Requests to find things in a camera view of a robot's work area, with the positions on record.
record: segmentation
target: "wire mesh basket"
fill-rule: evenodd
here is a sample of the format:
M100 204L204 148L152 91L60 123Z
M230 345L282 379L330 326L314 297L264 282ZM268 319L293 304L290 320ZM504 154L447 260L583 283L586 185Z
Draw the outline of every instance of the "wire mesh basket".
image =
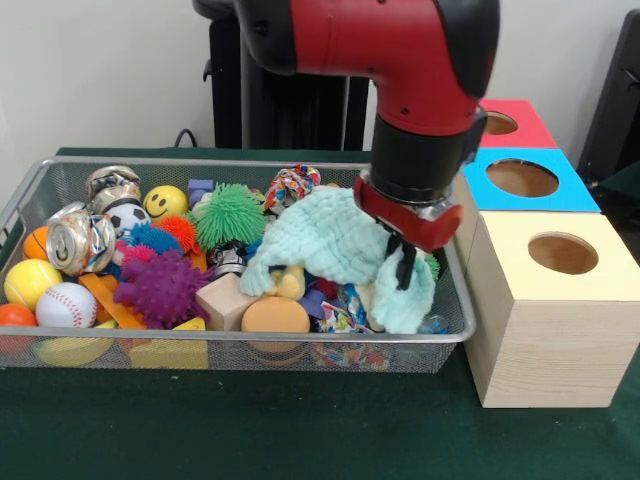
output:
M187 185L191 178L244 183L264 191L288 163L236 160L53 157L32 167L0 215L0 273L22 260L25 235L63 206L86 198L84 182L97 168L124 164L141 178L143 193L157 185ZM364 165L309 163L323 183L350 186ZM448 333L269 334L81 328L18 328L0 331L0 366L83 368L177 368L435 373L456 344L475 330L469 293L455 248L440 256L433 314ZM0 303L6 303L2 296Z

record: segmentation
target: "box hole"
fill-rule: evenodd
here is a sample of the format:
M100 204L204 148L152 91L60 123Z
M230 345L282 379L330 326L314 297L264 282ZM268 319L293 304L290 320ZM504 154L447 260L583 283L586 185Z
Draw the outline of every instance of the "box hole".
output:
M508 115L500 112L487 112L487 135L507 135L518 129L518 123Z
M500 190L520 197L546 197L558 189L558 177L540 165L510 158L487 167L489 180Z
M543 267L569 275L595 268L598 253L587 242L567 233L544 233L529 242L529 255Z

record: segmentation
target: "orange ball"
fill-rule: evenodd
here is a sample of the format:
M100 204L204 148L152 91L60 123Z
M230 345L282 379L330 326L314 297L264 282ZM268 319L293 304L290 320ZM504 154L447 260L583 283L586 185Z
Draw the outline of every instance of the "orange ball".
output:
M8 304L0 306L0 353L20 353L25 350L33 338L2 335L1 327L35 327L35 315L27 307Z
M37 258L49 261L47 258L47 232L49 227L36 228L22 244L24 258Z

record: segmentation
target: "orange spiky ball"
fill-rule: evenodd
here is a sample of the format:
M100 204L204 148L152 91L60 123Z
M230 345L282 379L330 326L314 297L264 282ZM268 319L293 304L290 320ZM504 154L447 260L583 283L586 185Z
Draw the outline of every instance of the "orange spiky ball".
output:
M196 243L196 227L186 217L182 215L167 215L153 225L167 233L170 233L178 240L182 251L189 253L200 253L200 246Z

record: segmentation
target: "smiley face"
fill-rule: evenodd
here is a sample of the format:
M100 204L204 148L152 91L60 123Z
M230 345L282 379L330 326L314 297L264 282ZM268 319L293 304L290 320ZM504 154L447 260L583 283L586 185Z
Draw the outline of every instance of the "smiley face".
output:
M147 193L142 204L152 222L159 221L165 215L187 212L187 196L179 188L171 185L156 187Z

